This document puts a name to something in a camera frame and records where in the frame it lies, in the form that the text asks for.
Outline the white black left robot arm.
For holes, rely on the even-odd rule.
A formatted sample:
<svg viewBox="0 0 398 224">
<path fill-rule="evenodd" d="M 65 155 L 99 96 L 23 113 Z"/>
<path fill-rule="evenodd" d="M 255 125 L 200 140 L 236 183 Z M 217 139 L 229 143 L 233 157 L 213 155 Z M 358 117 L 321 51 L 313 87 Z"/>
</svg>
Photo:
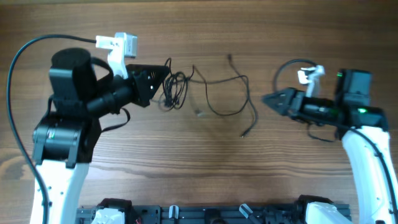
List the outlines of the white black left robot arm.
<svg viewBox="0 0 398 224">
<path fill-rule="evenodd" d="M 53 95 L 33 132 L 33 160 L 42 184 L 35 184 L 31 223 L 74 223 L 95 145 L 105 130 L 99 119 L 133 103 L 145 108 L 170 72 L 167 65 L 126 65 L 97 79 L 95 66 L 110 66 L 89 51 L 69 48 L 51 59 Z"/>
</svg>

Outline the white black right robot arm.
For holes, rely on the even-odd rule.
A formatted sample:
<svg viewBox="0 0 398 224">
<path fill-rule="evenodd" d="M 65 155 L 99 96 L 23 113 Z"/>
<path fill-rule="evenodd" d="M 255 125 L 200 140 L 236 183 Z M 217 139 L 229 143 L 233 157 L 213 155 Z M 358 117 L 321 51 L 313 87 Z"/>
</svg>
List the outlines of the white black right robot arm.
<svg viewBox="0 0 398 224">
<path fill-rule="evenodd" d="M 397 223 L 389 127 L 384 111 L 370 105 L 372 74 L 341 69 L 337 77 L 332 100 L 288 87 L 263 96 L 262 102 L 294 121 L 334 126 L 353 171 L 360 222 Z"/>
</svg>

